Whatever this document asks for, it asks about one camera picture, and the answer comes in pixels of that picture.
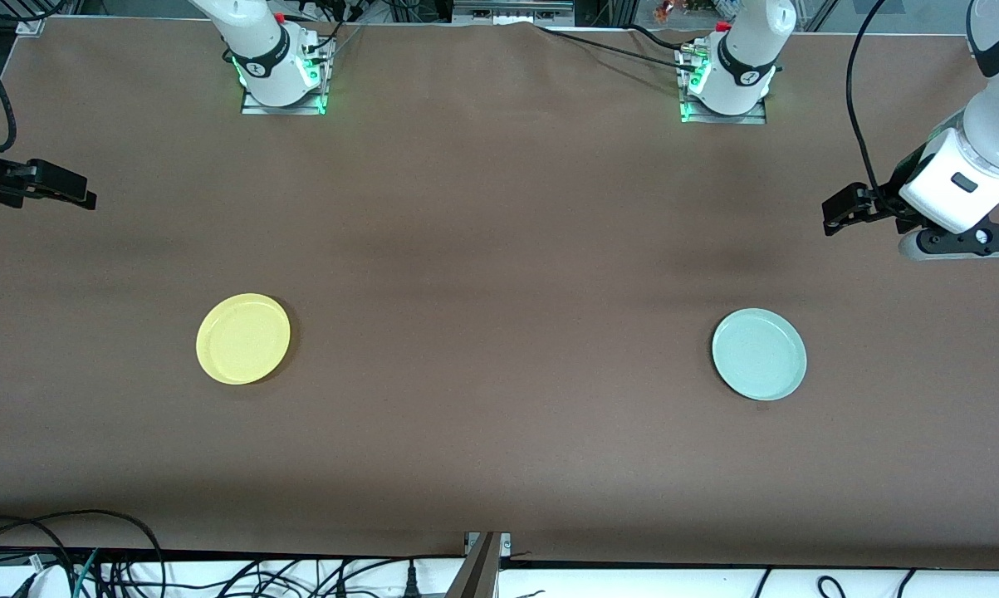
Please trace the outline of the yellow round plate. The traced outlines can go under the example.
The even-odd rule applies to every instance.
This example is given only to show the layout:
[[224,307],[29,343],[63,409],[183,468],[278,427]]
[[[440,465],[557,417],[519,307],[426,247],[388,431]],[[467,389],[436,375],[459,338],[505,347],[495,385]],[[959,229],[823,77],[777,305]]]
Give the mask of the yellow round plate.
[[238,294],[216,306],[200,322],[195,338],[204,374],[229,385],[267,378],[291,347],[291,319],[277,300]]

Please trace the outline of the brown table cover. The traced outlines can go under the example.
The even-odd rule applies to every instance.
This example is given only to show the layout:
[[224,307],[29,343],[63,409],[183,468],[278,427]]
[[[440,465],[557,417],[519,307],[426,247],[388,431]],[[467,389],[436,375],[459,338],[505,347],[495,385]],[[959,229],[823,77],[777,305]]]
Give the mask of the brown table cover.
[[[530,24],[368,26],[324,115],[244,115],[209,22],[62,18],[5,70],[0,515],[108,508],[169,551],[999,568],[999,260],[823,234],[864,177],[852,39],[792,38],[760,126],[683,124],[663,66]],[[277,300],[286,359],[204,374]],[[806,344],[753,401],[731,311]]]

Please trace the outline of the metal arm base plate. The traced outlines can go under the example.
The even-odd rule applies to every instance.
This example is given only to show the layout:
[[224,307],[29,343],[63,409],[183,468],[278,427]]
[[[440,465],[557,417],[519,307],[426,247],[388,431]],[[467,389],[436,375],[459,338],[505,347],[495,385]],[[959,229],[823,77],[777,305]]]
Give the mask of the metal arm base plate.
[[270,71],[257,78],[237,63],[238,82],[244,88],[244,115],[324,115],[335,61],[335,41],[305,30],[289,53]]
[[680,71],[677,75],[680,118],[683,124],[764,125],[767,114],[762,98],[746,113],[724,115],[709,109],[699,96],[693,94],[716,70],[708,60],[707,47],[700,44],[704,41],[705,38],[698,38],[693,44],[681,44],[679,49],[673,51],[675,63],[693,68],[692,71]]

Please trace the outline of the pale green round plate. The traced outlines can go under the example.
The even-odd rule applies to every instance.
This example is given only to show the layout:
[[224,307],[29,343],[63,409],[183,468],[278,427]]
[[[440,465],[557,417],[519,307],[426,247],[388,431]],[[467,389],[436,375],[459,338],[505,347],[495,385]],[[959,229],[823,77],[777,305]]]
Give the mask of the pale green round plate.
[[806,377],[806,343],[784,317],[765,309],[731,311],[714,329],[711,357],[728,389],[753,401],[791,396]]

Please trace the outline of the aluminium profile beam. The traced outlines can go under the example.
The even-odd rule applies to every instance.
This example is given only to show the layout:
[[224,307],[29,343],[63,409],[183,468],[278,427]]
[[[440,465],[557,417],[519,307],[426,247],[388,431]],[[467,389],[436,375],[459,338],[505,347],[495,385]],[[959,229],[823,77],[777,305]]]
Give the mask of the aluminium profile beam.
[[507,532],[468,532],[466,556],[443,598],[497,598],[497,579],[512,554]]

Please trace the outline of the white bench surface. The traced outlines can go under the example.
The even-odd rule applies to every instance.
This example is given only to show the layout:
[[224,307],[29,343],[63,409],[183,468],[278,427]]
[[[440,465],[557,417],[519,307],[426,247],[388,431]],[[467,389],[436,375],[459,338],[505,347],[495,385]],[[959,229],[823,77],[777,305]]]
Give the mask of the white bench surface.
[[[404,561],[176,561],[101,567],[78,586],[36,557],[0,563],[0,598],[403,598]],[[999,571],[530,568],[499,572],[497,598],[999,598]]]

